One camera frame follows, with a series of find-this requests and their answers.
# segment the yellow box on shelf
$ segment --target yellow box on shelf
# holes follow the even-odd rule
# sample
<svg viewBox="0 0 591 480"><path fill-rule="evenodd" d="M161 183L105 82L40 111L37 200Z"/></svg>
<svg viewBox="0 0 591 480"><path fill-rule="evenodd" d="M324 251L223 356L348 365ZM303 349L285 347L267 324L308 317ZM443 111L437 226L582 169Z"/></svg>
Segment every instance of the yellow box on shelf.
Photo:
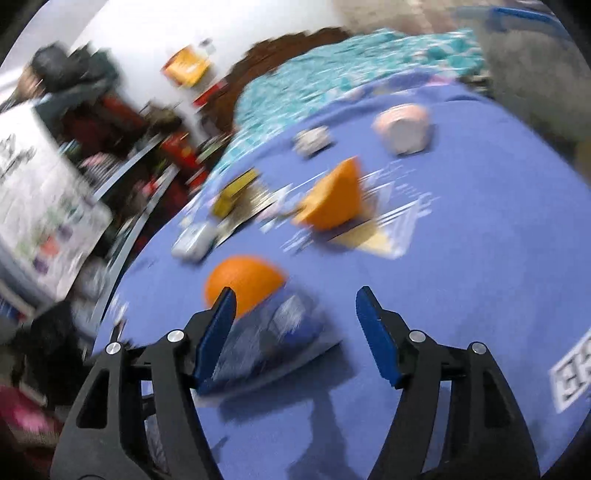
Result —
<svg viewBox="0 0 591 480"><path fill-rule="evenodd" d="M162 68L163 73L179 86L192 87L205 74L212 62L191 47L176 52Z"/></svg>

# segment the poster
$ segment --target poster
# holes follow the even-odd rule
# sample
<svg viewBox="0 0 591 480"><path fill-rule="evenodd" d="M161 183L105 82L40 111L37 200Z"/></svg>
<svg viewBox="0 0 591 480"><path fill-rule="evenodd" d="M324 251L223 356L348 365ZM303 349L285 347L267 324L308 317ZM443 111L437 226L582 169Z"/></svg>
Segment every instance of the poster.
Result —
<svg viewBox="0 0 591 480"><path fill-rule="evenodd" d="M29 102L0 115L0 245L42 291L65 298L110 222Z"/></svg>

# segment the plastic bin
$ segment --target plastic bin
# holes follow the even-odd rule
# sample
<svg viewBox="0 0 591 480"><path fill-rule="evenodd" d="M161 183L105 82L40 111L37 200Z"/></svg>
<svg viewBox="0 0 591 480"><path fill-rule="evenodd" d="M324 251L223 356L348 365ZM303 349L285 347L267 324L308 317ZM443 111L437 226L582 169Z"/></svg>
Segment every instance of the plastic bin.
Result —
<svg viewBox="0 0 591 480"><path fill-rule="evenodd" d="M504 7L460 7L471 28L501 105L542 134L591 139L591 70L558 19Z"/></svg>

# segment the teal patterned blanket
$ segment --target teal patterned blanket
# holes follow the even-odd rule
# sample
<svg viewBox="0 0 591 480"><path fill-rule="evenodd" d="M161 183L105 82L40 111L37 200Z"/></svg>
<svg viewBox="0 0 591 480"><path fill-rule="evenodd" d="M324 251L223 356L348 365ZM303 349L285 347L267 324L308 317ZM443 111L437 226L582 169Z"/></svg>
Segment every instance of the teal patterned blanket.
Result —
<svg viewBox="0 0 591 480"><path fill-rule="evenodd" d="M482 50L468 29L416 37L377 30L314 48L246 86L234 117L240 130L210 178L366 82L418 67L458 77L478 74L483 66Z"/></svg>

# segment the metal screw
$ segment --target metal screw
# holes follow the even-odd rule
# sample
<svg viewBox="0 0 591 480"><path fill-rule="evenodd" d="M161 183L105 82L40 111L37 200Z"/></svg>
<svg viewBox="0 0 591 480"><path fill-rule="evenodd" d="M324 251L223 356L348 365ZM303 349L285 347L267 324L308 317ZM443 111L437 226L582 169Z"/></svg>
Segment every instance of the metal screw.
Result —
<svg viewBox="0 0 591 480"><path fill-rule="evenodd" d="M427 337L421 330L413 330L408 334L408 338L410 338L415 343L423 343Z"/></svg>
<svg viewBox="0 0 591 480"><path fill-rule="evenodd" d="M110 343L105 349L109 355L114 355L121 350L121 344L117 342Z"/></svg>
<svg viewBox="0 0 591 480"><path fill-rule="evenodd" d="M173 330L166 336L166 338L171 343L177 343L184 338L184 332L182 330Z"/></svg>
<svg viewBox="0 0 591 480"><path fill-rule="evenodd" d="M486 345L480 342L474 342L472 344L472 351L478 355L484 355L486 353Z"/></svg>

